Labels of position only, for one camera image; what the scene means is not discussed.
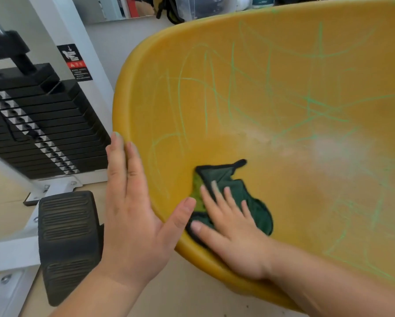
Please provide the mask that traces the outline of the stack of black weight plates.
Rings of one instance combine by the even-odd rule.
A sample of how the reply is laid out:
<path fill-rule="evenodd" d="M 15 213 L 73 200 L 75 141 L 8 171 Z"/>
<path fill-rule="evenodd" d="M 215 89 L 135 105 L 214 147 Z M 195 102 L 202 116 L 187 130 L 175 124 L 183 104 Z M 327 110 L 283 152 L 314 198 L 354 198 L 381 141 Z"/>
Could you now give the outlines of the stack of black weight plates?
<path fill-rule="evenodd" d="M 0 70 L 0 158 L 31 180 L 107 168 L 109 135 L 78 82 L 35 68 Z"/>

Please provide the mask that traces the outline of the person's right hand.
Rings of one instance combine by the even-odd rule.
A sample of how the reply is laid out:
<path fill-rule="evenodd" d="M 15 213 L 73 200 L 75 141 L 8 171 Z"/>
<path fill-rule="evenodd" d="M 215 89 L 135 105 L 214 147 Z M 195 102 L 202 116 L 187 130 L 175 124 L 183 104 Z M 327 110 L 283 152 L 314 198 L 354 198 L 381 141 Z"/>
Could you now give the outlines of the person's right hand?
<path fill-rule="evenodd" d="M 204 185 L 200 187 L 200 194 L 211 218 L 211 206 L 215 201 Z M 229 240 L 226 257 L 219 258 L 240 276 L 253 280 L 273 280 L 276 273 L 276 263 L 271 255 L 275 250 L 275 244 L 258 228 L 247 228 L 243 219 L 242 209 L 239 209 L 236 202 L 232 221 L 213 221 L 211 219 L 215 226 L 214 230 Z"/>

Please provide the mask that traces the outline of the black ribbed rubber foot pedal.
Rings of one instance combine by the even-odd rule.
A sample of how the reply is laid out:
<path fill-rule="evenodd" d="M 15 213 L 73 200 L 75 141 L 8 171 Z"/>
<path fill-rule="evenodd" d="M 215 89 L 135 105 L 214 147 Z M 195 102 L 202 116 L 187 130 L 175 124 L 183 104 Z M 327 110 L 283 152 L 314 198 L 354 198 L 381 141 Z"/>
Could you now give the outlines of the black ribbed rubber foot pedal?
<path fill-rule="evenodd" d="M 57 307 L 102 258 L 103 226 L 93 193 L 44 197 L 38 204 L 38 247 L 48 303 Z"/>

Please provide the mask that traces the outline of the person's left forearm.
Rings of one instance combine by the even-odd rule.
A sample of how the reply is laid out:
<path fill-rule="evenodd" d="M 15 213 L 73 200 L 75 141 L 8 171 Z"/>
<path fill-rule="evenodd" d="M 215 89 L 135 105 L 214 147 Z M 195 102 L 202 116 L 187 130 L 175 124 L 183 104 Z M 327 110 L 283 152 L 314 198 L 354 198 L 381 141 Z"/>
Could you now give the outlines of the person's left forearm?
<path fill-rule="evenodd" d="M 100 263 L 48 317 L 127 317 L 153 277 Z"/>

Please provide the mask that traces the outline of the black weight stack top block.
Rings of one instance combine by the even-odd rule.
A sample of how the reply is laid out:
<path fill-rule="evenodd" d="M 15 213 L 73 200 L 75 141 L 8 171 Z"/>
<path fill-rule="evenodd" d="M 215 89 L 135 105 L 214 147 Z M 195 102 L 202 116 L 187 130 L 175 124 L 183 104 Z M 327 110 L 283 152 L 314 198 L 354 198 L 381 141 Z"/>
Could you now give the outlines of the black weight stack top block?
<path fill-rule="evenodd" d="M 24 75 L 36 72 L 35 65 L 26 55 L 30 48 L 16 31 L 10 30 L 0 34 L 0 60 L 11 59 Z"/>

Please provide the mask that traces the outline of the person's left hand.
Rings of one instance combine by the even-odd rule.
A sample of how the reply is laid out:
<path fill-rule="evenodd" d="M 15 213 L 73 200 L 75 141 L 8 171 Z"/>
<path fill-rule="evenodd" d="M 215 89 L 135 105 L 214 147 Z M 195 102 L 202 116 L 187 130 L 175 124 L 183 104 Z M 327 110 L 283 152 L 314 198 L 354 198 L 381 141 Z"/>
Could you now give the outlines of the person's left hand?
<path fill-rule="evenodd" d="M 142 271 L 156 276 L 167 265 L 174 250 L 165 251 L 161 245 L 164 223 L 153 212 L 137 148 L 132 142 L 124 142 L 124 149 L 126 196 L 124 200 L 110 202 L 107 182 L 104 248 L 100 263 L 120 271 Z"/>

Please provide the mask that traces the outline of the green microfibre cloth black edge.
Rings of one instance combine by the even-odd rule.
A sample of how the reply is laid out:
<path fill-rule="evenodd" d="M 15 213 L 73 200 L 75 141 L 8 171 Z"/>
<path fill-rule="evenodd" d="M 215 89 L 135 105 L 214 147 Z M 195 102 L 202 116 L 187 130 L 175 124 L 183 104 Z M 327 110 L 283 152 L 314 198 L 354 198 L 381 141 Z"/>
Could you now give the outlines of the green microfibre cloth black edge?
<path fill-rule="evenodd" d="M 247 164 L 246 159 L 238 160 L 233 164 L 224 165 L 202 165 L 197 166 L 193 172 L 192 193 L 191 197 L 196 200 L 195 209 L 187 223 L 186 231 L 189 236 L 200 246 L 207 249 L 207 246 L 202 242 L 191 229 L 191 223 L 196 220 L 204 223 L 208 227 L 214 229 L 215 226 L 207 213 L 203 199 L 200 194 L 200 187 L 204 185 L 212 199 L 216 201 L 215 195 L 211 190 L 211 182 L 216 181 L 218 188 L 223 193 L 225 187 L 229 187 L 231 194 L 239 209 L 242 209 L 241 202 L 246 201 L 252 218 L 259 230 L 264 234 L 270 236 L 274 230 L 274 221 L 272 214 L 266 207 L 265 203 L 253 197 L 247 190 L 246 185 L 242 179 L 233 179 L 237 169 L 244 167 Z"/>

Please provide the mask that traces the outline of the yellow plastic tub green scribbles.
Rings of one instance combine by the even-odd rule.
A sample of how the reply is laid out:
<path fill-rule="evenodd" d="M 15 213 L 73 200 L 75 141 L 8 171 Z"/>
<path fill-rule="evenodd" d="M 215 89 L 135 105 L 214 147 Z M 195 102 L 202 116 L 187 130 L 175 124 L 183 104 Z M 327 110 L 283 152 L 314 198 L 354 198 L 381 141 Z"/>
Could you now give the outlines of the yellow plastic tub green scribbles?
<path fill-rule="evenodd" d="M 272 238 L 395 288 L 395 0 L 327 0 L 197 19 L 123 64 L 113 130 L 139 150 L 163 221 L 194 169 L 232 178 Z"/>

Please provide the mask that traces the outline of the white gym machine frame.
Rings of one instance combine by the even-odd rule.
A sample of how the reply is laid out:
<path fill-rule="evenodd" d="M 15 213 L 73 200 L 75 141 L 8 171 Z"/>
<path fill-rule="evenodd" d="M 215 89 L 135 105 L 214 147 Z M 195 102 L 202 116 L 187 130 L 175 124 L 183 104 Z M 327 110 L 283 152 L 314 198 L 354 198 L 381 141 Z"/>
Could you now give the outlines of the white gym machine frame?
<path fill-rule="evenodd" d="M 60 80 L 74 79 L 57 49 L 64 44 L 75 44 L 93 78 L 77 81 L 97 117 L 110 136 L 112 131 L 112 100 L 114 90 L 93 47 L 73 0 L 0 0 L 2 7 L 12 6 L 10 15 L 16 22 L 9 30 L 20 34 L 30 48 L 26 55 L 34 65 L 49 63 Z M 0 60 L 0 70 L 13 68 L 11 59 Z M 32 208 L 30 218 L 20 230 L 0 238 L 0 317 L 19 317 L 31 287 L 35 283 L 40 264 L 38 247 L 38 204 L 44 197 L 75 192 L 88 184 L 107 181 L 106 168 L 76 175 L 60 175 L 43 179 L 29 179 L 0 158 L 0 206 L 12 192 L 27 191 L 23 202 L 10 202 L 2 217 L 5 232 L 19 227 L 18 210 Z"/>

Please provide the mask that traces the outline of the red book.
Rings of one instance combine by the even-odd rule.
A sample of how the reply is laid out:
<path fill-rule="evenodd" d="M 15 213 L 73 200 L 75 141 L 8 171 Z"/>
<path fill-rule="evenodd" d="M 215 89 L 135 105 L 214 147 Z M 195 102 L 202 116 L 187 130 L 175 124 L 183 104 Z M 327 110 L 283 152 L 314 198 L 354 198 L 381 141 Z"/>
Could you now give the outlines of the red book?
<path fill-rule="evenodd" d="M 139 18 L 139 12 L 136 7 L 136 0 L 124 0 L 128 10 L 128 18 Z"/>

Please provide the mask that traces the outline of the clear plastic bag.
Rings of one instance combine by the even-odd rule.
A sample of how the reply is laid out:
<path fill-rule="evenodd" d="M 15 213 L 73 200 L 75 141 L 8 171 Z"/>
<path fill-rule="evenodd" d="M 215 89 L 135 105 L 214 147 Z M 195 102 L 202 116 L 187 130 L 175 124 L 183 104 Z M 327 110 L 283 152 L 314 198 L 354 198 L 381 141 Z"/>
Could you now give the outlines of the clear plastic bag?
<path fill-rule="evenodd" d="M 236 11 L 237 0 L 175 0 L 179 16 L 185 21 Z"/>

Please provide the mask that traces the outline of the person's right forearm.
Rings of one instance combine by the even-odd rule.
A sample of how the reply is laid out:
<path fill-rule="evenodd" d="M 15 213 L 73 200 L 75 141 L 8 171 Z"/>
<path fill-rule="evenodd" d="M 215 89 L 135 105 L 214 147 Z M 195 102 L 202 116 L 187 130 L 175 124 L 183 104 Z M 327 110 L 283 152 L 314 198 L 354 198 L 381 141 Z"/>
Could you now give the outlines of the person's right forearm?
<path fill-rule="evenodd" d="M 310 317 L 395 317 L 395 289 L 278 241 L 268 276 Z"/>

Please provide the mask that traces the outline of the black red warning sticker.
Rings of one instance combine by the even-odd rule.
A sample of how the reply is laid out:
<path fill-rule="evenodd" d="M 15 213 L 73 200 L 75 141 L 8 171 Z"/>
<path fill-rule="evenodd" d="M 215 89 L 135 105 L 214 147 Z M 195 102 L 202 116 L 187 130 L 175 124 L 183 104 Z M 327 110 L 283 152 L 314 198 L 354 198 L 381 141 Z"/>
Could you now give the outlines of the black red warning sticker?
<path fill-rule="evenodd" d="M 92 81 L 93 78 L 75 44 L 64 44 L 57 46 L 66 65 L 76 81 Z"/>

